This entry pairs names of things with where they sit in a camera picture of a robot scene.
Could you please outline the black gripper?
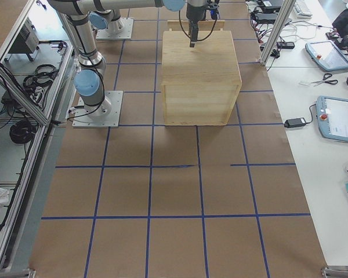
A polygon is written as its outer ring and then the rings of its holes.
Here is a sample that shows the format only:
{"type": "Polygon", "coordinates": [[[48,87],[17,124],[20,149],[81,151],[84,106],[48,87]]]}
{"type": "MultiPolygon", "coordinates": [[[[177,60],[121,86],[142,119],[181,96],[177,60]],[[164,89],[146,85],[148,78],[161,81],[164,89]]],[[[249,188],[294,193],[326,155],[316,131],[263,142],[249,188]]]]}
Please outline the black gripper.
{"type": "Polygon", "coordinates": [[[198,40],[198,21],[204,19],[206,13],[206,0],[187,0],[186,17],[188,21],[188,35],[190,47],[195,46],[198,40]]]}

